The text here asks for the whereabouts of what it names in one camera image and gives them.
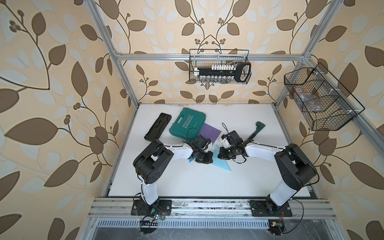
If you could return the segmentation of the light blue square paper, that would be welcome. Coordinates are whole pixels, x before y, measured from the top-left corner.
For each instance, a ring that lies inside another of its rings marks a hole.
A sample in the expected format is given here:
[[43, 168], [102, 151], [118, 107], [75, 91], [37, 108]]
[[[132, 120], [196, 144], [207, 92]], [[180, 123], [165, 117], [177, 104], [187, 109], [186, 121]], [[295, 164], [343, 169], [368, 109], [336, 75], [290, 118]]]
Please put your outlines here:
[[230, 172], [231, 169], [227, 161], [218, 158], [219, 153], [220, 153], [220, 148], [217, 145], [215, 145], [215, 149], [213, 152], [213, 165]]

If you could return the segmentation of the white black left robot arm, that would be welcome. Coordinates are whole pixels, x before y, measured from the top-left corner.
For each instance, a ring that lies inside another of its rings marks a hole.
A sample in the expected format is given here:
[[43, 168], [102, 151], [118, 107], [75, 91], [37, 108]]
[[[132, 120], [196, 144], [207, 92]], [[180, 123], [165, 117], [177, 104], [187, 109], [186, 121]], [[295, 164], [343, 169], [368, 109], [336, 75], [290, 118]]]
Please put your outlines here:
[[213, 163], [213, 143], [199, 135], [192, 142], [180, 145], [165, 145], [160, 140], [152, 141], [134, 160], [133, 166], [141, 180], [141, 200], [148, 206], [159, 201], [157, 180], [162, 176], [171, 160], [193, 159], [198, 163]]

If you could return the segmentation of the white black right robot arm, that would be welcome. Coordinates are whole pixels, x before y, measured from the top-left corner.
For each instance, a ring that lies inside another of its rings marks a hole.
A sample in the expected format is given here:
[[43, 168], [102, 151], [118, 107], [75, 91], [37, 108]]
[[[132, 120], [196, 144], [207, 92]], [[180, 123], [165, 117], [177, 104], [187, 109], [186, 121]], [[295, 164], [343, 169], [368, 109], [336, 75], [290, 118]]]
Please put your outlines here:
[[266, 207], [269, 211], [282, 207], [318, 175], [312, 162], [296, 144], [273, 147], [254, 142], [252, 139], [243, 141], [236, 131], [222, 135], [220, 141], [223, 146], [220, 147], [218, 158], [221, 160], [235, 160], [237, 156], [242, 156], [244, 159], [261, 158], [277, 164], [282, 180], [266, 197]]

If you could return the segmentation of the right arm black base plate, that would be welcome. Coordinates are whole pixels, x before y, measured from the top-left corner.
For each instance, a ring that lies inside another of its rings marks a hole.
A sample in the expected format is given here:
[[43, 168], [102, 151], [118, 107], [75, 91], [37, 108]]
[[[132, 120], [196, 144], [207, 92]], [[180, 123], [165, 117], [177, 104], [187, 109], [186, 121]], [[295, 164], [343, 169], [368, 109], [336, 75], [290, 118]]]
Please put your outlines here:
[[249, 201], [253, 217], [292, 217], [293, 213], [288, 203], [277, 206], [274, 202], [264, 200]]

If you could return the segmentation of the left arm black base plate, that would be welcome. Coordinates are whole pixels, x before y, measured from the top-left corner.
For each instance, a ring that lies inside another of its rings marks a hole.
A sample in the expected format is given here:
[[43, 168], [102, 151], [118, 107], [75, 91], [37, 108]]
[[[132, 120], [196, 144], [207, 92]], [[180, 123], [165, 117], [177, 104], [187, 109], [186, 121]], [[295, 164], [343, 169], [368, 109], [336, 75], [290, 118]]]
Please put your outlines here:
[[131, 210], [132, 216], [169, 216], [172, 211], [172, 201], [158, 199], [152, 205], [148, 205], [144, 200], [134, 200]]

